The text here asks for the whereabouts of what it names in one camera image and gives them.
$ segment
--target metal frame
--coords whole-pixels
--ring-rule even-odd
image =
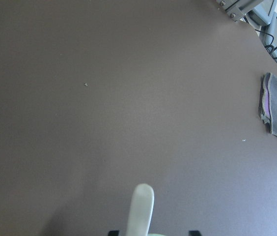
[[[240,20],[246,13],[263,0],[216,0],[234,21]]]

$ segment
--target brown table surface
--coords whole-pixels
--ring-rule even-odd
[[[214,0],[0,1],[0,235],[124,235],[146,182],[150,232],[276,236],[268,71]]]

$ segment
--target metal bracket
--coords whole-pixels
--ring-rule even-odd
[[[240,20],[263,0],[216,0],[234,21]]]

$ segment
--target white plastic object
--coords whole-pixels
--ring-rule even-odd
[[[154,207],[154,190],[146,183],[134,189],[125,236],[147,236]]]

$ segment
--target white handle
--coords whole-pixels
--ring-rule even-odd
[[[136,186],[132,195],[125,236],[147,236],[153,207],[153,188],[146,183]]]

